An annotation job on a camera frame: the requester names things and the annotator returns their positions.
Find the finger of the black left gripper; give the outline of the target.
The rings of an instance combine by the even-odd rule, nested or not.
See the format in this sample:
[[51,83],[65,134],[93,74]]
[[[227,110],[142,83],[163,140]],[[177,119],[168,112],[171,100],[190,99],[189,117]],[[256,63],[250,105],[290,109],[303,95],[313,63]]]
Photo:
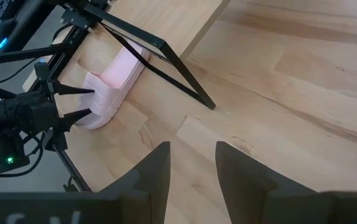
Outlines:
[[74,111],[68,114],[65,114],[60,118],[60,128],[62,131],[69,131],[71,127],[80,119],[86,117],[91,113],[90,109],[84,109],[79,111]]
[[56,93],[59,95],[74,95],[74,94],[86,94],[93,93],[94,90],[86,88],[77,88],[73,86],[64,85],[59,81],[53,82],[53,88]]

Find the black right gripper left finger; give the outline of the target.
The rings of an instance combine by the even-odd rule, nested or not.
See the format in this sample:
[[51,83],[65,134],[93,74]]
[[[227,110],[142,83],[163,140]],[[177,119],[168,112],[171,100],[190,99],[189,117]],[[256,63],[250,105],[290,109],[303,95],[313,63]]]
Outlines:
[[164,141],[99,193],[118,204],[119,224],[164,224],[170,180],[170,142]]

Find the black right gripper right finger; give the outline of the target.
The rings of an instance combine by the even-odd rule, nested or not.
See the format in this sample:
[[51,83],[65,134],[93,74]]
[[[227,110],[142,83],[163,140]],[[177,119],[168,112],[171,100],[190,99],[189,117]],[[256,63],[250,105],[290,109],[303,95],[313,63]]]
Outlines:
[[232,224],[320,224],[308,187],[224,141],[216,143],[217,176]]

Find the pink rubber slide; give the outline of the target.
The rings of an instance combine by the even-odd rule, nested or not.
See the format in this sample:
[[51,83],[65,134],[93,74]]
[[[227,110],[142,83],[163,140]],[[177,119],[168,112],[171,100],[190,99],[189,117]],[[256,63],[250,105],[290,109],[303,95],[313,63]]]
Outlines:
[[145,69],[126,47],[122,47],[103,73],[88,72],[82,87],[93,92],[81,96],[79,109],[90,114],[76,122],[84,129],[97,129],[106,125],[117,113],[123,100]]

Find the dark grey desk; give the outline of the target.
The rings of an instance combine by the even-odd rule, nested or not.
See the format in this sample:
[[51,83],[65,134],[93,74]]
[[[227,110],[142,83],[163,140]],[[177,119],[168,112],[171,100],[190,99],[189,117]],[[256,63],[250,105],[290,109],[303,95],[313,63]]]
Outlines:
[[49,0],[26,0],[17,14],[16,26],[0,53],[22,50],[55,7]]

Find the black computer mouse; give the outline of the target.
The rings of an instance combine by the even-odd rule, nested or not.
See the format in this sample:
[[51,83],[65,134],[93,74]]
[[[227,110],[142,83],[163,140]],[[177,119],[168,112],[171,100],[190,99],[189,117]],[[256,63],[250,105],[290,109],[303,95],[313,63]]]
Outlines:
[[3,48],[7,42],[10,34],[16,26],[15,19],[7,19],[0,22],[0,49]]

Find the black keyboard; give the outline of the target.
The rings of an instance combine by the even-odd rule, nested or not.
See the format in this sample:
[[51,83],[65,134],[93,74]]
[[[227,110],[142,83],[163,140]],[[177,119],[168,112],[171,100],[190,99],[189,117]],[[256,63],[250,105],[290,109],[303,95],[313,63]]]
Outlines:
[[26,0],[0,0],[0,20],[14,17]]

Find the black aluminium table frame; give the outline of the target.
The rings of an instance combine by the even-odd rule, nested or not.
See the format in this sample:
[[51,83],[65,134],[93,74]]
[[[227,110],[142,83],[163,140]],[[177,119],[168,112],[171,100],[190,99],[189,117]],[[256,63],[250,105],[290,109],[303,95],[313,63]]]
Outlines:
[[99,12],[106,10],[107,0],[49,0],[49,2],[66,7],[62,18],[74,27],[65,39],[60,44],[39,49],[0,53],[0,63],[50,55],[51,60],[48,62],[50,79],[56,80],[88,35],[89,29],[101,21]]

